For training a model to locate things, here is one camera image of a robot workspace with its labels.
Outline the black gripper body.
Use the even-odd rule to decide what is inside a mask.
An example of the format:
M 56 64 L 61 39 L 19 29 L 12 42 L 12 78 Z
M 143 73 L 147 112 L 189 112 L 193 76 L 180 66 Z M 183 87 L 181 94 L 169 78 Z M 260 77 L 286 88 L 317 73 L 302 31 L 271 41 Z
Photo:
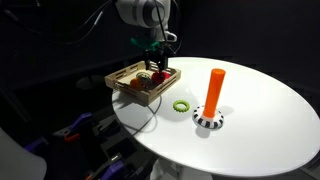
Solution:
M 166 49 L 162 46 L 149 46 L 143 52 L 144 61 L 146 64 L 154 62 L 159 65 L 168 64 L 168 56 Z

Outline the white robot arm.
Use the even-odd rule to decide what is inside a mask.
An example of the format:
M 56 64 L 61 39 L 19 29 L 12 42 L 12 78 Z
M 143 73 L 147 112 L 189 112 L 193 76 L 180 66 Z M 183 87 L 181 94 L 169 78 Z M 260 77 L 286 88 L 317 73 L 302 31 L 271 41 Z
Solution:
M 157 64 L 159 71 L 168 68 L 171 42 L 177 35 L 169 31 L 171 0 L 116 0 L 115 7 L 123 22 L 150 30 L 146 40 L 135 43 L 145 52 L 146 62 Z

